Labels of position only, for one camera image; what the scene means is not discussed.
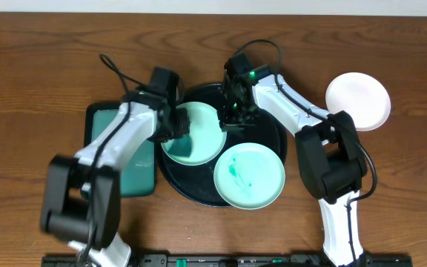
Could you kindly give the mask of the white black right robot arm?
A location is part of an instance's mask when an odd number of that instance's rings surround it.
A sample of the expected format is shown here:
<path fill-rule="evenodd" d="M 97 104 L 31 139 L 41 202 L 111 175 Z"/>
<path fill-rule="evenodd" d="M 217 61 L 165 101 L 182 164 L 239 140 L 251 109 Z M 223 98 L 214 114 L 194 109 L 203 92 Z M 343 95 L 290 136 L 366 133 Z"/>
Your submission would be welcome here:
<path fill-rule="evenodd" d="M 323 254 L 333 266 L 359 266 L 357 203 L 362 179 L 376 169 L 360 142 L 351 116 L 330 113 L 297 93 L 269 65 L 228 62 L 221 87 L 220 127 L 248 127 L 259 111 L 269 113 L 295 138 L 299 175 L 319 201 L 325 230 Z"/>

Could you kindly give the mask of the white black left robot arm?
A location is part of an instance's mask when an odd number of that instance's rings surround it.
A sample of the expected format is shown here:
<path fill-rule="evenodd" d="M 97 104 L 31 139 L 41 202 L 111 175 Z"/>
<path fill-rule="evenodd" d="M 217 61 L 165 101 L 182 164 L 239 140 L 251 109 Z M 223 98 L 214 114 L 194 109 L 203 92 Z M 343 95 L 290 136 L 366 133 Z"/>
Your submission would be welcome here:
<path fill-rule="evenodd" d="M 74 156 L 48 164 L 40 228 L 68 242 L 83 266 L 127 266 L 132 250 L 119 236 L 121 172 L 143 142 L 188 133 L 176 90 L 127 93 L 110 124 Z"/>

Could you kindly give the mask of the white plate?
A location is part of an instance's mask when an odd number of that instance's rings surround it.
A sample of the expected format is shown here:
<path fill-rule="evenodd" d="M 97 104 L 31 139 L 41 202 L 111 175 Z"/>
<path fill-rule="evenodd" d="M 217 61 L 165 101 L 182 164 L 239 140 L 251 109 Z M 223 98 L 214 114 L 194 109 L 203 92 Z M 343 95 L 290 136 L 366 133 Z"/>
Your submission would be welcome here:
<path fill-rule="evenodd" d="M 331 81 L 325 93 L 331 113 L 345 111 L 358 131 L 372 131 L 382 126 L 391 112 L 391 99 L 385 87 L 364 73 L 344 73 Z"/>

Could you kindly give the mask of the green yellow sponge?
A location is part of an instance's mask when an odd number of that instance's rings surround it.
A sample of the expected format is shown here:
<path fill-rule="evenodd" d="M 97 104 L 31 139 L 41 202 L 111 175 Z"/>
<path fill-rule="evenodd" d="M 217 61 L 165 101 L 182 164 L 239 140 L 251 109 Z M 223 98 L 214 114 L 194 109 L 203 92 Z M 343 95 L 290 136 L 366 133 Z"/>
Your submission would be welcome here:
<path fill-rule="evenodd" d="M 185 134 L 178 139 L 174 139 L 168 149 L 172 156 L 189 157 L 192 154 L 193 142 L 190 134 Z"/>

